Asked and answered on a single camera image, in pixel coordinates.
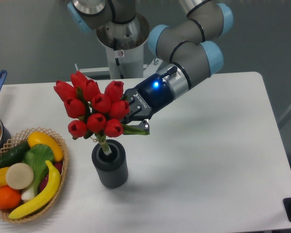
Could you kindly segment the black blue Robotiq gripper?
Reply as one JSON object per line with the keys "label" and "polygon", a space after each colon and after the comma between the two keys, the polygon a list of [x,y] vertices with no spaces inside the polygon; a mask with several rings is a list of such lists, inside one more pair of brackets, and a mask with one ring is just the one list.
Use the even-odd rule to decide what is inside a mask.
{"label": "black blue Robotiq gripper", "polygon": [[129,113],[121,120],[122,123],[141,122],[126,125],[126,135],[149,135],[149,123],[146,119],[174,100],[172,88],[167,84],[165,74],[153,74],[124,92],[124,99],[129,103]]}

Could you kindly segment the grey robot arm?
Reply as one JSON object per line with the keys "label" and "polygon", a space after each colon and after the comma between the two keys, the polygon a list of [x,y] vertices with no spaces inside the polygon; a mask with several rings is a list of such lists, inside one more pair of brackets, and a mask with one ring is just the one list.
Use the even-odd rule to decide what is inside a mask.
{"label": "grey robot arm", "polygon": [[[224,59],[213,43],[233,25],[231,9],[211,0],[183,0],[187,20],[176,27],[158,25],[136,12],[133,0],[72,0],[67,8],[84,32],[96,31],[105,47],[112,79],[140,78],[151,73],[124,96],[129,113],[122,119],[124,134],[147,134],[148,120],[160,109],[219,71]],[[166,67],[144,69],[144,50]]]}

